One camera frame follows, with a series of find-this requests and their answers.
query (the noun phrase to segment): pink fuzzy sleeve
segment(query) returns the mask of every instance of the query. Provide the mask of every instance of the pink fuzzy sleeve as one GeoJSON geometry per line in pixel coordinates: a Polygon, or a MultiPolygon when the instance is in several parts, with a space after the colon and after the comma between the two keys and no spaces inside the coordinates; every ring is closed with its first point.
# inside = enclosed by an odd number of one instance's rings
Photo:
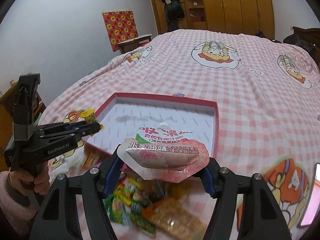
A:
{"type": "Polygon", "coordinates": [[[35,216],[36,210],[21,206],[7,193],[6,180],[8,171],[0,173],[0,208],[12,228],[20,235],[26,235],[29,230],[30,220],[35,216]]]}

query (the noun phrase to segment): wooden nightstand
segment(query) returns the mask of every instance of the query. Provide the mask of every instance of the wooden nightstand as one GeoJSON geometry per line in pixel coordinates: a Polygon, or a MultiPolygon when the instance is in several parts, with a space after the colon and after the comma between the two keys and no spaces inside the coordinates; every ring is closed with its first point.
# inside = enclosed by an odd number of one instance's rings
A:
{"type": "MultiPolygon", "coordinates": [[[[12,137],[12,122],[13,122],[13,106],[15,103],[15,93],[18,83],[15,83],[1,98],[0,98],[0,171],[7,171],[7,165],[4,161],[4,151],[12,137]]],[[[34,111],[33,118],[36,121],[46,109],[41,97],[37,96],[37,107],[34,111]]]]}

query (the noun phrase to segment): blue gripper pad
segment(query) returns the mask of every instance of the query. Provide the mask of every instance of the blue gripper pad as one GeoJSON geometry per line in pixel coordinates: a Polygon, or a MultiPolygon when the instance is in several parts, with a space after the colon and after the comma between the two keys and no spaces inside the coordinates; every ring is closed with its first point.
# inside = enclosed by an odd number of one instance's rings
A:
{"type": "Polygon", "coordinates": [[[105,198],[107,198],[110,194],[114,192],[121,175],[120,169],[122,168],[123,163],[124,162],[119,157],[116,157],[112,166],[110,167],[110,170],[106,175],[106,183],[103,190],[103,195],[105,198]]]}
{"type": "Polygon", "coordinates": [[[212,198],[215,198],[216,190],[214,188],[213,176],[208,167],[205,167],[201,176],[201,182],[206,193],[208,193],[212,198]]]}

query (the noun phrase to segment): wooden furniture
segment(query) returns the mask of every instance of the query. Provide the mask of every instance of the wooden furniture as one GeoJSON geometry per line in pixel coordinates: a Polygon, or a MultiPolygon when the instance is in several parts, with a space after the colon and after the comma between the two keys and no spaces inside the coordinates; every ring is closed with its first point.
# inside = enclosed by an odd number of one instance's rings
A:
{"type": "Polygon", "coordinates": [[[148,40],[151,41],[152,34],[146,34],[142,36],[138,36],[137,38],[133,38],[127,41],[123,41],[118,43],[119,49],[122,54],[127,53],[129,51],[133,51],[134,49],[137,49],[140,47],[140,43],[148,40]]]}
{"type": "Polygon", "coordinates": [[[311,42],[316,46],[310,56],[320,70],[320,28],[302,29],[293,27],[293,33],[299,35],[302,42],[311,42]]]}
{"type": "MultiPolygon", "coordinates": [[[[167,32],[164,5],[151,0],[158,33],[167,32]]],[[[181,29],[202,29],[230,34],[255,35],[262,31],[269,39],[275,37],[272,0],[180,0],[186,18],[179,21],[181,29]],[[205,22],[191,22],[190,14],[205,17],[205,22]]]]}
{"type": "MultiPolygon", "coordinates": [[[[15,94],[18,83],[15,83],[1,98],[0,98],[0,171],[8,170],[4,162],[4,151],[12,137],[12,122],[13,122],[13,106],[15,103],[15,94]]],[[[37,97],[37,107],[34,111],[34,120],[45,110],[45,105],[39,94],[37,97]]]]}

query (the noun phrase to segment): red patterned board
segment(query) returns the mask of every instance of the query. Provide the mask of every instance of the red patterned board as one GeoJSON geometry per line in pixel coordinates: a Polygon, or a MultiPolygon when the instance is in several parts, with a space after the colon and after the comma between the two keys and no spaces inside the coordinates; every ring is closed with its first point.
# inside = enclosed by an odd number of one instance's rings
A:
{"type": "Polygon", "coordinates": [[[132,11],[102,13],[113,52],[119,50],[118,43],[138,37],[132,11]]]}

